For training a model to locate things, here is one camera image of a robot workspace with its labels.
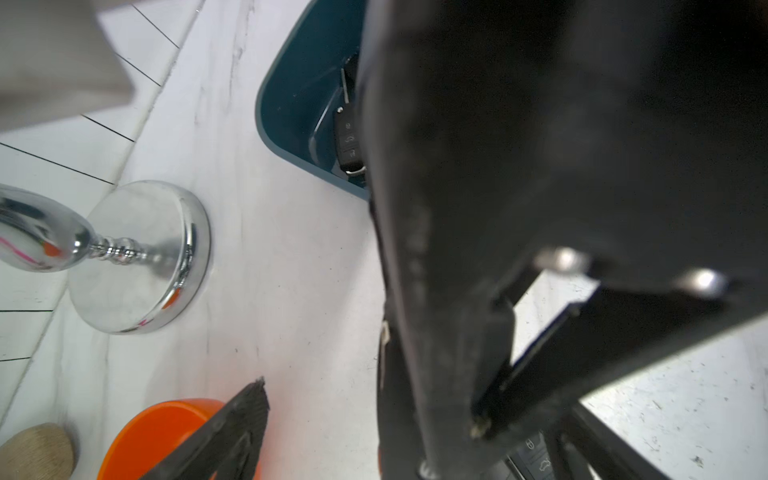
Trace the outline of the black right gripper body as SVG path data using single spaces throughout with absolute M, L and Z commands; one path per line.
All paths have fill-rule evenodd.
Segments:
M 371 1 L 359 112 L 391 278 L 767 280 L 763 1 Z

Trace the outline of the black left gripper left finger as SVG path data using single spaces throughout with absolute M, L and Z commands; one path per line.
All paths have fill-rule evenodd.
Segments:
M 260 377 L 247 384 L 142 478 L 254 479 L 269 412 L 265 380 Z

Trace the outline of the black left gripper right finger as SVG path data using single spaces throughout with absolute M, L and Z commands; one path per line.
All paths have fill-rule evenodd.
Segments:
M 557 478 L 668 479 L 582 404 L 557 425 Z

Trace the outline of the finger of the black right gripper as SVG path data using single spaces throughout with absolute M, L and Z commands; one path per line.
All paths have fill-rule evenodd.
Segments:
M 433 477 L 767 310 L 767 184 L 378 181 L 372 213 Z

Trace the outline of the lone black flip key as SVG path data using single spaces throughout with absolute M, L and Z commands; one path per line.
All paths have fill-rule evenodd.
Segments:
M 347 177 L 359 177 L 366 167 L 360 147 L 355 117 L 355 85 L 359 54 L 350 56 L 340 68 L 341 104 L 334 115 L 334 141 L 337 162 Z

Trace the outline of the black flip key buttons up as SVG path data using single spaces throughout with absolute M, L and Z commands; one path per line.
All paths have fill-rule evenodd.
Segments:
M 526 480 L 553 480 L 555 475 L 544 438 L 536 433 L 520 444 L 508 456 L 511 468 Z

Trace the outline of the black VW flip key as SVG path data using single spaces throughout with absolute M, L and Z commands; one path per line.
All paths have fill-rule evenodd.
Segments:
M 399 332 L 381 324 L 377 363 L 378 467 L 382 479 L 431 479 Z

